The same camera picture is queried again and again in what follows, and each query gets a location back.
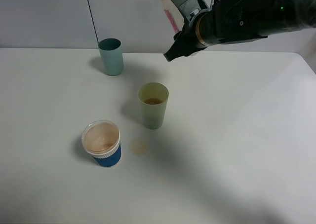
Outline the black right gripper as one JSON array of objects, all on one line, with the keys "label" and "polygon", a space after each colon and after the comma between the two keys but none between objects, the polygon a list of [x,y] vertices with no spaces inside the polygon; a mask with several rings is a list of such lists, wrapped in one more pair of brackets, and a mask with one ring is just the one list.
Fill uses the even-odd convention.
[{"label": "black right gripper", "polygon": [[262,13],[258,0],[214,0],[211,10],[203,12],[174,36],[164,53],[168,62],[188,57],[216,44],[252,42],[267,38],[258,29],[254,12]]}]

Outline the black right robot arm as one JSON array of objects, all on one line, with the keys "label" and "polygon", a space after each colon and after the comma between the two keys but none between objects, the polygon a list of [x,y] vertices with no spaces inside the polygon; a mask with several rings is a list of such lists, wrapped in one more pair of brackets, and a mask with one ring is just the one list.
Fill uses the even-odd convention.
[{"label": "black right robot arm", "polygon": [[316,0],[171,0],[184,18],[164,54],[167,61],[217,44],[252,42],[269,35],[315,28]]}]

